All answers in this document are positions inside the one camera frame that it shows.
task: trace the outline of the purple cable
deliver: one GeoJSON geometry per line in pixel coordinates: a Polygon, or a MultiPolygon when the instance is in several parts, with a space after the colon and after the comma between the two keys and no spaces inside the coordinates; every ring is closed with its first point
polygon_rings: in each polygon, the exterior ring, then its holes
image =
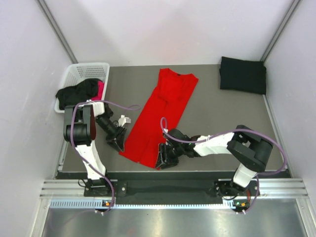
{"type": "Polygon", "coordinates": [[[76,112],[77,112],[77,109],[80,105],[85,105],[85,104],[92,104],[93,102],[103,102],[103,103],[108,103],[108,104],[111,104],[111,105],[114,105],[114,106],[117,106],[119,108],[122,108],[122,109],[125,109],[125,110],[139,110],[141,109],[140,106],[138,106],[138,108],[136,109],[132,109],[132,108],[127,108],[127,107],[124,107],[124,106],[121,106],[121,105],[118,105],[116,103],[113,103],[113,102],[110,102],[110,101],[107,101],[107,100],[94,100],[92,102],[81,102],[81,103],[78,103],[76,104],[75,108],[74,108],[74,112],[73,112],[73,117],[72,117],[72,120],[71,120],[71,126],[70,126],[70,143],[72,145],[72,147],[74,148],[75,152],[81,157],[81,159],[83,160],[83,162],[89,164],[89,167],[94,171],[96,172],[98,175],[100,175],[102,178],[104,178],[107,183],[110,185],[110,188],[111,188],[111,192],[112,192],[112,200],[111,200],[111,203],[110,203],[110,206],[109,208],[104,212],[109,212],[110,209],[113,207],[114,205],[114,188],[113,188],[113,185],[112,183],[110,182],[110,180],[105,176],[103,175],[102,173],[100,173],[96,168],[94,168],[85,158],[83,158],[80,153],[76,150],[76,146],[75,146],[75,143],[74,143],[74,125],[75,125],[75,116],[76,116],[76,112]]]}
{"type": "MultiPolygon", "coordinates": [[[[273,175],[273,174],[278,174],[280,173],[282,170],[284,170],[286,164],[287,164],[287,156],[285,154],[285,151],[283,150],[283,148],[281,147],[280,144],[278,144],[275,140],[273,140],[271,137],[268,137],[267,135],[263,134],[263,133],[260,133],[260,132],[257,132],[257,131],[253,131],[253,130],[249,130],[249,129],[232,129],[232,130],[228,130],[228,131],[225,131],[225,132],[220,132],[220,133],[216,133],[215,135],[212,135],[211,137],[209,137],[208,139],[204,139],[204,140],[200,140],[200,141],[184,141],[184,140],[180,140],[180,139],[177,139],[175,137],[172,137],[170,136],[166,131],[165,129],[167,129],[167,119],[165,117],[162,117],[161,120],[160,120],[160,127],[162,129],[162,132],[170,139],[174,140],[174,141],[177,141],[177,142],[181,142],[181,143],[201,143],[201,142],[206,142],[207,140],[211,140],[215,137],[218,137],[218,136],[221,136],[221,135],[224,135],[224,134],[227,134],[227,133],[231,133],[231,132],[248,132],[248,133],[252,133],[252,134],[255,134],[255,135],[258,135],[262,138],[264,138],[265,140],[271,142],[272,144],[274,144],[281,152],[282,156],[283,156],[283,165],[281,166],[280,169],[276,170],[276,171],[268,171],[268,172],[262,172],[262,173],[258,173],[260,175],[265,175],[265,176],[268,176],[268,175],[273,175]]],[[[252,207],[253,207],[253,204],[255,203],[258,195],[259,195],[259,177],[258,175],[256,175],[256,179],[257,179],[257,192],[256,192],[256,195],[252,201],[252,203],[250,204],[250,206],[248,207],[248,209],[245,211],[245,213],[247,213],[252,207]]]]}

